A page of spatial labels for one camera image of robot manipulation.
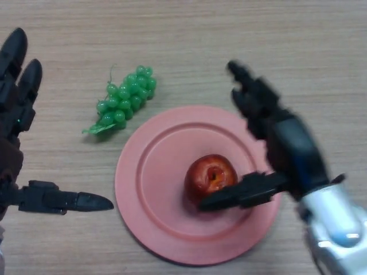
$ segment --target apple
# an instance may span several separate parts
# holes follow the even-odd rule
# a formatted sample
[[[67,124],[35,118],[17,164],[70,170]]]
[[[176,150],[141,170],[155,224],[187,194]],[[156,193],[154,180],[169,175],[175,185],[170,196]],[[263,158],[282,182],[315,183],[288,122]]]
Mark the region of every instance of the apple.
[[[198,205],[211,193],[238,183],[237,173],[221,155],[207,155],[190,165],[185,176],[187,198]]]

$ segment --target grapes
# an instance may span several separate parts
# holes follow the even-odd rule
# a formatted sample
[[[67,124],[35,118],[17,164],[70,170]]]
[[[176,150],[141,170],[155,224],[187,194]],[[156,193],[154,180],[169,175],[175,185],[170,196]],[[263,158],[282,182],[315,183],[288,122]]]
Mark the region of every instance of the grapes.
[[[148,91],[145,89],[140,89],[138,92],[138,96],[140,97],[141,100],[146,100],[148,98]]]
[[[106,113],[103,117],[99,120],[99,123],[103,126],[110,125],[114,122],[114,113]]]
[[[142,100],[138,96],[132,96],[130,98],[130,103],[131,103],[131,109],[134,112],[137,112],[140,109],[140,105],[142,103]]]
[[[125,121],[125,113],[121,110],[117,110],[114,114],[114,119],[118,123],[121,123],[121,122]]]
[[[97,111],[99,113],[106,113],[107,110],[108,110],[107,101],[102,100],[97,103]]]
[[[133,73],[123,79],[120,86],[112,82],[113,67],[106,86],[107,97],[96,104],[99,120],[82,133],[96,135],[111,128],[125,129],[126,121],[132,119],[134,113],[154,97],[157,81],[152,77],[151,67],[137,66]]]
[[[110,96],[107,101],[107,105],[110,108],[116,108],[119,105],[120,99],[117,96]]]
[[[126,120],[130,120],[134,116],[134,111],[131,108],[125,110],[124,113],[125,113]]]
[[[137,82],[134,82],[130,85],[130,94],[135,95],[140,90],[139,84]]]
[[[140,65],[136,67],[136,75],[137,76],[144,76],[145,75],[145,67]]]
[[[154,90],[156,86],[157,86],[157,81],[154,78],[150,77],[147,82],[147,89]]]
[[[137,78],[136,78],[136,82],[138,83],[138,85],[141,87],[141,88],[143,88],[143,89],[145,89],[146,87],[147,87],[147,80],[146,80],[146,78],[145,77],[143,77],[143,76],[138,76]]]
[[[130,73],[128,74],[124,80],[123,83],[126,84],[128,87],[131,86],[132,83],[136,82],[136,74]]]
[[[130,93],[125,84],[121,84],[118,91],[118,96],[122,100],[127,100],[130,97]]]
[[[129,109],[131,107],[131,103],[130,103],[130,101],[128,101],[128,100],[122,100],[120,103],[119,103],[119,105],[118,105],[118,107],[117,108],[119,108],[120,110],[127,110],[127,109]]]
[[[107,87],[106,87],[106,91],[109,95],[113,96],[117,93],[117,86],[115,84],[112,83],[108,83]]]

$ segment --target plate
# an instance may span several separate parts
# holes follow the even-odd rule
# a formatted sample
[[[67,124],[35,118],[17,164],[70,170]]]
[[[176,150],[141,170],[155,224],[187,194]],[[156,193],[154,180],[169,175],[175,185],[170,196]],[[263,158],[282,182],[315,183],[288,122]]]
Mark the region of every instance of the plate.
[[[274,222],[280,194],[249,210],[218,213],[200,213],[187,201],[187,169],[209,154],[226,157],[239,178],[270,172],[264,144],[249,134],[245,120],[216,107],[168,110],[126,143],[115,176],[118,209],[138,242],[155,255],[184,265],[219,264],[255,246]]]

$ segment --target robotic hand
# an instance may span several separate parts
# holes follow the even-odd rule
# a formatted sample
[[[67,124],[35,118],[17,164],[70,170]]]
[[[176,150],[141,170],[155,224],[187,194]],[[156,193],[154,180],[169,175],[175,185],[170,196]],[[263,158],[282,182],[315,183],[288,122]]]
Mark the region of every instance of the robotic hand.
[[[31,180],[19,189],[17,177],[23,164],[18,135],[28,131],[35,111],[35,102],[42,80],[41,63],[33,59],[23,71],[28,39],[25,32],[15,29],[0,50],[0,221],[8,206],[18,206],[19,211],[64,215],[72,211],[110,210],[110,200],[85,192],[60,191],[53,182]],[[5,265],[0,251],[0,275]]]
[[[236,186],[213,193],[202,211],[254,207],[288,192],[304,224],[304,240],[322,275],[367,275],[367,212],[347,195],[344,175],[330,180],[322,155],[301,119],[279,104],[279,96],[262,78],[253,78],[236,61],[228,70],[241,86],[232,98],[247,128],[264,140],[274,172],[253,172]]]

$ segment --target table surface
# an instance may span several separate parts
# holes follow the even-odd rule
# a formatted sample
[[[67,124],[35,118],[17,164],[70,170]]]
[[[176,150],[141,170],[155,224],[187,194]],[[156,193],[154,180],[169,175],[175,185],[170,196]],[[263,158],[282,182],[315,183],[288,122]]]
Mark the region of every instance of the table surface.
[[[209,104],[235,111],[225,73],[246,62],[281,91],[323,145],[331,173],[347,172],[351,196],[367,206],[367,1],[1,0],[0,38],[29,37],[26,60],[44,79],[18,184],[56,182],[115,201],[114,175],[131,134],[169,108]],[[112,64],[116,81],[151,65],[156,98],[110,140],[81,130],[95,121]],[[8,210],[2,221],[6,274],[316,274],[294,204],[284,197],[268,237],[251,253],[209,268],[184,268],[144,251],[117,209],[49,216]]]

